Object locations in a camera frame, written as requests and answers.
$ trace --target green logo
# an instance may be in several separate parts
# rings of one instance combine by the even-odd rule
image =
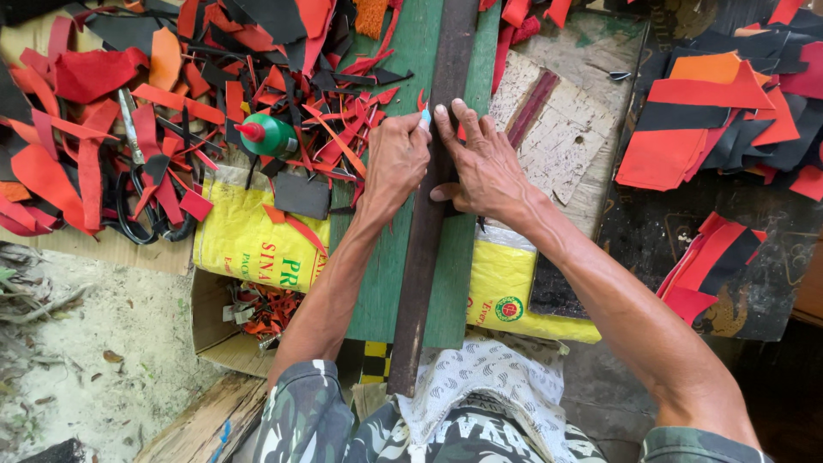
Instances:
[[[514,296],[503,297],[495,306],[495,314],[502,321],[515,321],[523,316],[523,303]]]

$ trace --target red bottle cap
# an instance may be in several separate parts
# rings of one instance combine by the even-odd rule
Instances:
[[[243,136],[250,142],[260,143],[266,137],[266,129],[261,124],[256,122],[248,122],[246,124],[235,124],[235,129],[238,129]]]

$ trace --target white cloth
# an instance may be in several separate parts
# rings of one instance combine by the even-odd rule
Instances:
[[[576,461],[560,407],[562,356],[568,351],[558,341],[484,328],[468,330],[460,350],[424,349],[414,397],[393,397],[409,427],[412,463],[425,455],[426,443],[449,411],[471,393],[503,404],[544,460]]]

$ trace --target man's left hand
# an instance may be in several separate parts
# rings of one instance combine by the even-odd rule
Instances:
[[[386,119],[369,136],[369,166],[359,210],[388,222],[420,186],[429,164],[429,124],[421,113]]]

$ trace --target green wooden board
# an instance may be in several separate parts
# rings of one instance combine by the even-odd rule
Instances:
[[[411,69],[415,75],[398,84],[372,90],[373,93],[378,93],[400,86],[395,101],[382,108],[388,116],[416,112],[421,88],[426,89],[424,96],[429,95],[442,9],[443,0],[403,2],[397,29],[389,46],[390,49],[394,48],[394,54],[379,66],[398,74],[405,74],[406,70]],[[495,65],[499,24],[500,2],[496,2],[488,11],[481,12],[478,18],[477,36],[463,97],[481,115],[488,111],[491,98],[491,75]],[[374,56],[378,48],[379,42],[356,35],[355,43],[342,66],[353,62],[355,54]],[[353,185],[335,180],[332,207],[349,205],[353,191]],[[380,235],[360,286],[360,296],[346,333],[347,338],[393,342],[413,202],[412,195],[392,220],[391,229],[385,227]],[[475,222],[476,217],[468,214],[449,217],[444,221],[429,315],[425,324],[425,346],[459,348],[462,345],[468,284],[472,272]],[[332,253],[350,223],[351,216],[332,215]]]

